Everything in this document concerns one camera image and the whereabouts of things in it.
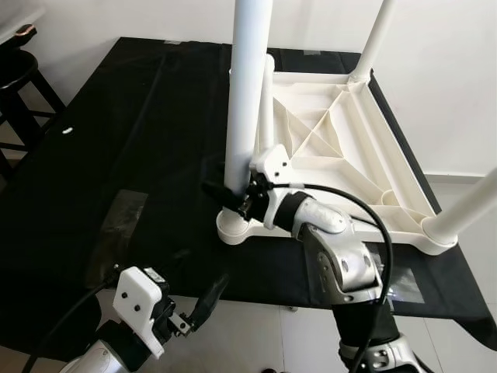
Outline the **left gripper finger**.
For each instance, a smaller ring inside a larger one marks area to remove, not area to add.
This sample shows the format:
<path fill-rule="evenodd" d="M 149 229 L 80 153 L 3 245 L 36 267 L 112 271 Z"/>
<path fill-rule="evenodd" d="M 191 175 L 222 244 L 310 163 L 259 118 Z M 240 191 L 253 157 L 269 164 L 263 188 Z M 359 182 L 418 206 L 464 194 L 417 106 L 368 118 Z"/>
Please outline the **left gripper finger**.
<path fill-rule="evenodd" d="M 224 289 L 228 286 L 229 280 L 230 274 L 222 273 L 198 298 L 194 309 L 189 314 L 189 326 L 191 326 L 192 331 L 197 331 L 210 318 Z"/>

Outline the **glossy dark tape strip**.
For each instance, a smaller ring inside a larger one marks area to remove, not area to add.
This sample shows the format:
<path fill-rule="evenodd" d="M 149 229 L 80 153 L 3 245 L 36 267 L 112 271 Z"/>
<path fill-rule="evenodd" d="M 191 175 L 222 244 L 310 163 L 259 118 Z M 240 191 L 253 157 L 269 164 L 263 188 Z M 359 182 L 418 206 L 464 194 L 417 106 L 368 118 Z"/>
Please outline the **glossy dark tape strip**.
<path fill-rule="evenodd" d="M 96 246 L 90 256 L 90 277 L 102 280 L 115 264 L 125 259 L 146 201 L 147 194 L 134 190 L 120 190 L 115 195 L 97 233 Z"/>

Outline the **white plastic table top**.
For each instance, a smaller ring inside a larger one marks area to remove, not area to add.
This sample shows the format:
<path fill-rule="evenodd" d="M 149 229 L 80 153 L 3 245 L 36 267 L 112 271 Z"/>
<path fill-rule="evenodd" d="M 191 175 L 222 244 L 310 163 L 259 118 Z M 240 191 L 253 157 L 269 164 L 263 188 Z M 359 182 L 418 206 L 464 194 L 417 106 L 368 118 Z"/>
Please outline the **white plastic table top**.
<path fill-rule="evenodd" d="M 253 155 L 283 150 L 276 183 L 310 184 L 318 201 L 353 216 L 364 242 L 383 237 L 350 195 L 373 209 L 395 244 L 439 255 L 457 245 L 458 234 L 437 227 L 429 193 L 376 92 L 372 82 L 349 82 L 347 75 L 274 72 L 260 95 L 271 110 L 259 111 Z"/>

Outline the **black round stool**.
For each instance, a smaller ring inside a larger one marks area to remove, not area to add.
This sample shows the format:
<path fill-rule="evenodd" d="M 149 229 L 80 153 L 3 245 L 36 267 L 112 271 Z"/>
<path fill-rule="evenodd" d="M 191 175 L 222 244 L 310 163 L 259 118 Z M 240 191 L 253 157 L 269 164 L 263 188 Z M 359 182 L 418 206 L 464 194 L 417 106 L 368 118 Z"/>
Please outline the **black round stool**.
<path fill-rule="evenodd" d="M 28 109 L 20 90 L 34 85 L 51 111 Z M 0 141 L 0 176 L 9 180 L 15 167 L 3 154 L 4 149 L 31 152 L 54 124 L 54 118 L 65 111 L 65 104 L 39 70 L 34 54 L 21 49 L 0 52 L 0 125 L 10 124 L 20 145 Z"/>

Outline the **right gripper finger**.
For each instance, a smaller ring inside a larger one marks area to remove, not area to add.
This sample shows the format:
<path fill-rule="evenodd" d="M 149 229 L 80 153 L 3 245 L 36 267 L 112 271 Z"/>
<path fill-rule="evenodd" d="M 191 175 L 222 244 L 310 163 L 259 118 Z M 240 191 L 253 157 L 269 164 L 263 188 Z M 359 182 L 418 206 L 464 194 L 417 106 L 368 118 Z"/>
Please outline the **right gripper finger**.
<path fill-rule="evenodd" d="M 205 181 L 202 190 L 214 201 L 218 202 L 223 209 L 236 213 L 238 216 L 246 215 L 246 198 L 228 189 L 223 184 Z"/>

